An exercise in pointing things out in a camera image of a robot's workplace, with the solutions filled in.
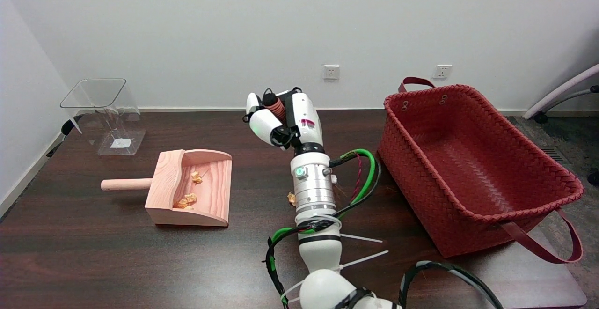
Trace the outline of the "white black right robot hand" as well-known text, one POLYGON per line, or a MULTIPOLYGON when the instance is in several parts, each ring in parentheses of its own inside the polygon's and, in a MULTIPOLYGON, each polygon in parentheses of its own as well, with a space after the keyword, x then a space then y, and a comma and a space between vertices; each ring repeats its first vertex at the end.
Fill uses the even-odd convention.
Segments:
POLYGON ((250 93, 242 120, 263 142, 282 150, 292 147, 295 156, 325 152, 317 110, 299 87, 278 94, 270 88, 261 96, 250 93))

